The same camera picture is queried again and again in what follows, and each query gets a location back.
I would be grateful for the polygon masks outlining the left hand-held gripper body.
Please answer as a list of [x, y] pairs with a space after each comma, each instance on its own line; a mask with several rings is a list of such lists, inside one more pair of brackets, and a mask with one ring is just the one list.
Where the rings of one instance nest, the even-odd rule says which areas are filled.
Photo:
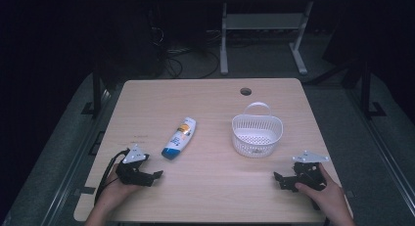
[[153, 174], [140, 171], [143, 159], [144, 153], [137, 144], [128, 149], [115, 171], [118, 179], [125, 185], [151, 187], [154, 182]]

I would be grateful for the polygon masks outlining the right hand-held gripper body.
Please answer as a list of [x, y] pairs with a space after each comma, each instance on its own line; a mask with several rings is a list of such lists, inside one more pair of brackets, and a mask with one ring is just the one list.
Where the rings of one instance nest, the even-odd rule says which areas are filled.
[[321, 156], [310, 151], [304, 151], [301, 155], [293, 157], [293, 170], [298, 178], [298, 182], [317, 191], [323, 190], [326, 182], [320, 171], [319, 164], [329, 160], [328, 156]]

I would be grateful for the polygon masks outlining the white bottle with blue cap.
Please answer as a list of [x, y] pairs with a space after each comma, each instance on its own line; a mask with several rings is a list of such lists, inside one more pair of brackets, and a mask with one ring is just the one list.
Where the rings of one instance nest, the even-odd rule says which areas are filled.
[[170, 160], [177, 158], [192, 139], [196, 125], [197, 122], [193, 118], [185, 117], [165, 145], [161, 155]]

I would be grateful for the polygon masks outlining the white plastic basket with handle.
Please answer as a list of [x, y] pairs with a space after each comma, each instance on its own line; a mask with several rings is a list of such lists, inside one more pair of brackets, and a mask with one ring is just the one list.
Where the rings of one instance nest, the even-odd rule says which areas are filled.
[[[266, 109], [265, 114], [250, 114], [255, 107]], [[276, 149], [284, 125], [279, 117], [271, 114], [269, 106], [254, 102], [246, 106], [244, 112], [232, 119], [232, 141], [238, 154], [247, 158], [265, 158]]]

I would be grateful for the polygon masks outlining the person's left hand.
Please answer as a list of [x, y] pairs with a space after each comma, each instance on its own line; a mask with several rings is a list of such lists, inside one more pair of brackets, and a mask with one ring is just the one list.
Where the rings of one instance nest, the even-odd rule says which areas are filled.
[[115, 164], [105, 181], [104, 190], [95, 203], [95, 207], [104, 214], [114, 211], [131, 194], [141, 189], [140, 186], [123, 184], [115, 173], [116, 169], [117, 165]]

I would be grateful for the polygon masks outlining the person's right hand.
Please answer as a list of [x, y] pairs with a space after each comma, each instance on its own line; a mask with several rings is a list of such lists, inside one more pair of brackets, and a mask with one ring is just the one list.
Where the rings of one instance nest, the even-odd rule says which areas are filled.
[[296, 183], [297, 189], [314, 200], [323, 212], [323, 208], [329, 205], [347, 206], [342, 188], [331, 178], [322, 163], [319, 164], [319, 168], [326, 180], [326, 187], [323, 190], [316, 191], [302, 183]]

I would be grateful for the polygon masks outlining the black metal stand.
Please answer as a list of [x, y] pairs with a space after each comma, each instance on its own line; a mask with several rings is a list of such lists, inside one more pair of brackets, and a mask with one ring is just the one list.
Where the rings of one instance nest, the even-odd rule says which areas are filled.
[[101, 68], [96, 65], [92, 70], [92, 101], [84, 105], [81, 113], [91, 115], [93, 119], [97, 118], [110, 97], [111, 94], [102, 80]]
[[371, 69], [367, 62], [363, 63], [361, 75], [360, 108], [364, 116], [371, 120], [374, 116], [386, 116], [385, 111], [378, 102], [370, 101]]

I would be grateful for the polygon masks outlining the grey metal rail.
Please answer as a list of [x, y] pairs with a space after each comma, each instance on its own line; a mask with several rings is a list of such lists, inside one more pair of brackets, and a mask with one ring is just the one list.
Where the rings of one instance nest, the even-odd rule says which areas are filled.
[[375, 112], [366, 112], [360, 105], [360, 100], [353, 91], [346, 92], [356, 109], [359, 111], [360, 117], [367, 127], [372, 140], [375, 142], [377, 150], [380, 154], [380, 158], [384, 163], [390, 177], [393, 180], [396, 188], [399, 190], [407, 208], [415, 218], [415, 189], [411, 186], [408, 179], [402, 172], [400, 166], [396, 162], [396, 159], [392, 155], [389, 146], [385, 139], [381, 135], [378, 127], [373, 121], [373, 116], [376, 116], [381, 112], [380, 107], [377, 104], [377, 110]]
[[98, 105], [94, 106], [95, 99], [85, 99], [81, 92], [76, 92], [68, 111], [64, 112], [51, 143], [59, 150], [49, 156], [49, 167], [60, 170], [61, 175], [41, 226], [57, 226], [65, 218], [74, 221], [72, 215], [80, 196], [77, 190], [84, 189], [95, 149], [99, 147], [98, 140], [108, 124], [104, 113], [110, 99], [111, 94], [104, 90], [99, 93]]

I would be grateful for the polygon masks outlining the grey metal desk frame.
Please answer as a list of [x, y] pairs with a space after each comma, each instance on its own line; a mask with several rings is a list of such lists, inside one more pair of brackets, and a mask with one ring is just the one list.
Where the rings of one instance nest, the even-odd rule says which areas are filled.
[[300, 44], [305, 33], [313, 2], [306, 4], [302, 13], [288, 14], [230, 14], [227, 4], [222, 5], [221, 42], [219, 48], [220, 72], [229, 72], [227, 58], [228, 30], [296, 30], [297, 38], [289, 44], [292, 56], [300, 75], [307, 75], [307, 69], [300, 54]]

